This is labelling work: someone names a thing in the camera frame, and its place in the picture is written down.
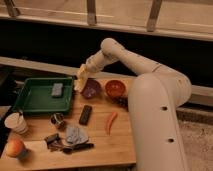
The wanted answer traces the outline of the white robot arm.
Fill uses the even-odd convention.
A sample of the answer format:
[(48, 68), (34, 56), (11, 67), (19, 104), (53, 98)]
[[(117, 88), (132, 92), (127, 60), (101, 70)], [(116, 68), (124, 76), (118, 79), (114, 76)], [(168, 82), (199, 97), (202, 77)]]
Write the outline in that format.
[(81, 65), (75, 89), (81, 91), (92, 74), (117, 61), (137, 75), (128, 91), (137, 171), (189, 171), (176, 115), (191, 96), (189, 78), (106, 38)]

